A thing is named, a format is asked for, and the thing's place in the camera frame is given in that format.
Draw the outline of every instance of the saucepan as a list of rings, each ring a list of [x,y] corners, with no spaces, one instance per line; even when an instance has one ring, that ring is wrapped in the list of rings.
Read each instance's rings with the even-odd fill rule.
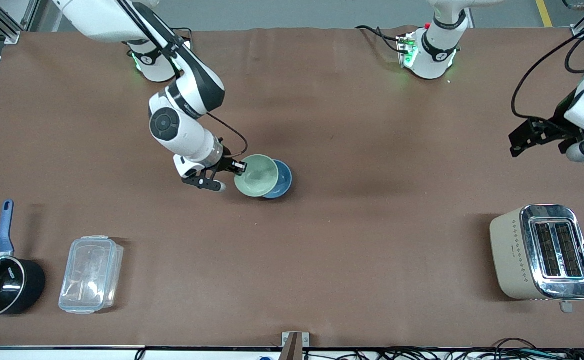
[[[10,228],[14,202],[5,200],[0,220],[0,315],[20,314],[34,305],[45,287],[43,269],[13,257]]]

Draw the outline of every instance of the clear plastic container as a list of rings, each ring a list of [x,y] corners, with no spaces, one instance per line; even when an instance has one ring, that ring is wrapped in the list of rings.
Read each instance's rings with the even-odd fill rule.
[[[72,314],[91,314],[114,303],[123,247],[106,236],[74,240],[67,259],[58,307]]]

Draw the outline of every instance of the blue handle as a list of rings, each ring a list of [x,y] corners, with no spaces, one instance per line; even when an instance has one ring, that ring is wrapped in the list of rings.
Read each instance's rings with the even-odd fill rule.
[[[1,209],[0,221],[0,256],[14,255],[14,247],[10,240],[11,215],[14,207],[14,202],[10,199],[5,200],[3,208]]]

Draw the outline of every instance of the brown table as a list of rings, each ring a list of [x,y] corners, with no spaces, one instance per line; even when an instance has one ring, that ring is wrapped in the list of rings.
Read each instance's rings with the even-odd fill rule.
[[[294,171],[290,193],[266,201],[228,173],[223,194],[180,182],[146,118],[164,84],[143,80],[122,45],[22,34],[0,63],[0,205],[15,201],[16,255],[43,265],[47,287],[27,314],[0,316],[0,345],[269,346],[305,330],[316,346],[584,347],[584,301],[567,315],[509,300],[488,235],[494,217],[535,202],[570,207],[584,232],[584,164],[555,144],[512,159],[507,141],[512,90],[569,36],[470,30],[431,81],[358,30],[196,33],[227,89],[214,113],[251,154]],[[563,54],[530,77],[521,112],[549,116],[573,89]],[[68,249],[87,235],[125,248],[118,298],[66,314]]]

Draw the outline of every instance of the yellow floor line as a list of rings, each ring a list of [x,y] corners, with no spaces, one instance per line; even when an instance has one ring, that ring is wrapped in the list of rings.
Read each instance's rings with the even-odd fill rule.
[[[547,13],[547,8],[545,7],[544,0],[536,0],[536,7],[538,8],[539,14],[541,14],[541,20],[543,21],[543,26],[551,28],[552,21],[550,20],[550,14]]]

